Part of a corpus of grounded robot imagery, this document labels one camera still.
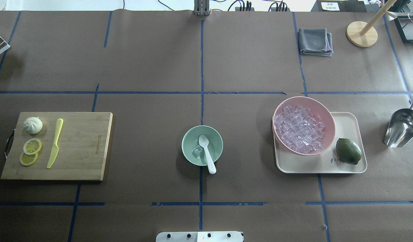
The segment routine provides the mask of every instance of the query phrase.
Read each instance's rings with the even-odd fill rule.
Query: yellow knife
[[[57,146],[57,141],[59,140],[60,131],[62,130],[63,119],[59,118],[56,121],[56,130],[54,131],[54,141],[53,147],[51,148],[50,159],[48,159],[47,169],[50,169],[56,160],[57,154],[59,153],[59,147]]]

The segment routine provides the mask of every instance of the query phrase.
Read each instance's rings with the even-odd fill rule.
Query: bowl
[[[274,128],[274,117],[277,114],[280,114],[283,112],[283,108],[286,106],[291,106],[291,107],[297,107],[297,106],[303,106],[303,107],[309,107],[311,109],[311,113],[313,117],[320,116],[321,121],[325,125],[325,128],[322,130],[324,132],[324,136],[322,138],[323,141],[323,148],[320,150],[311,150],[309,153],[299,153],[296,150],[291,149],[288,147],[286,144],[283,143],[283,141],[280,139],[278,136],[277,131]],[[286,147],[286,149],[290,150],[292,153],[295,153],[297,155],[318,155],[320,153],[323,153],[325,150],[327,150],[333,143],[335,139],[335,133],[336,133],[336,126],[335,126],[335,121],[333,119],[332,114],[329,112],[329,110],[321,104],[319,101],[305,97],[305,96],[295,96],[288,98],[284,100],[282,103],[280,103],[275,109],[274,115],[272,116],[272,130],[274,132],[274,137],[276,141],[279,143],[280,146]]]
[[[211,158],[216,162],[223,152],[223,139],[219,132],[210,126],[199,125],[188,130],[182,138],[181,150],[185,158],[192,164],[206,166],[207,161],[204,159],[203,152],[199,156],[193,154],[193,150],[199,144],[199,136],[202,134],[208,138],[208,150],[211,154]]]

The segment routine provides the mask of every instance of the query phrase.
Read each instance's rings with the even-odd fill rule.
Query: gray cloth
[[[303,54],[332,56],[332,34],[326,29],[299,29],[298,40]]]

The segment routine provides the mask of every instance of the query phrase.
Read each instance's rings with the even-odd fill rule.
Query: cutting board
[[[42,121],[39,133],[28,134],[23,129],[23,122],[29,117]],[[57,143],[59,153],[53,166],[47,169],[58,118],[63,119]],[[102,181],[111,123],[111,112],[20,113],[1,179]],[[25,142],[32,138],[41,140],[42,148],[34,164],[23,166],[19,158]]]

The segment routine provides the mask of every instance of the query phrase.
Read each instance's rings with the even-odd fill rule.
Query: lemon
[[[336,142],[336,153],[343,162],[348,164],[358,164],[362,159],[362,150],[350,139],[339,138]]]
[[[37,159],[38,153],[34,153],[33,155],[26,155],[26,153],[22,152],[20,155],[20,164],[28,166],[35,163]]]
[[[26,141],[26,143],[23,145],[23,151],[26,155],[33,155],[38,153],[41,147],[41,141],[39,139],[33,138]]]

